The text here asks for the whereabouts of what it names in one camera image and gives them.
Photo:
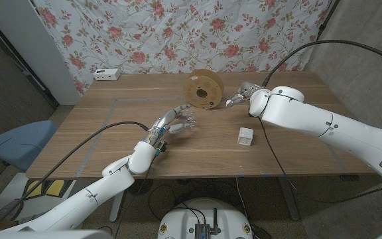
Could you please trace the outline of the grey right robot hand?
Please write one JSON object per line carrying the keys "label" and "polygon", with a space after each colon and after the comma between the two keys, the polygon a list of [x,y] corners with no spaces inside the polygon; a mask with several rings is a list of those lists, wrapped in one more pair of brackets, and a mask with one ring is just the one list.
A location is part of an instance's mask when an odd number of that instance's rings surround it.
{"label": "grey right robot hand", "polygon": [[243,82],[241,86],[238,88],[237,92],[235,93],[234,97],[232,99],[229,99],[226,101],[225,106],[227,108],[231,108],[234,105],[246,102],[250,100],[250,97],[258,90],[261,90],[262,87],[250,83],[250,82]]}

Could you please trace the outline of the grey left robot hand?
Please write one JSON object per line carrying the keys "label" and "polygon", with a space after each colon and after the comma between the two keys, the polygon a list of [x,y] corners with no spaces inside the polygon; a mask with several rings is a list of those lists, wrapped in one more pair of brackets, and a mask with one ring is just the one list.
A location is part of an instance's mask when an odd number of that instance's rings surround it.
{"label": "grey left robot hand", "polygon": [[[153,126],[148,130],[148,134],[144,137],[143,141],[153,147],[156,147],[165,132],[176,134],[183,129],[195,127],[196,123],[192,119],[193,114],[191,112],[183,112],[183,110],[187,110],[189,108],[190,104],[183,104],[173,110],[169,110],[153,124]],[[187,120],[187,122],[170,125],[176,119]]]}

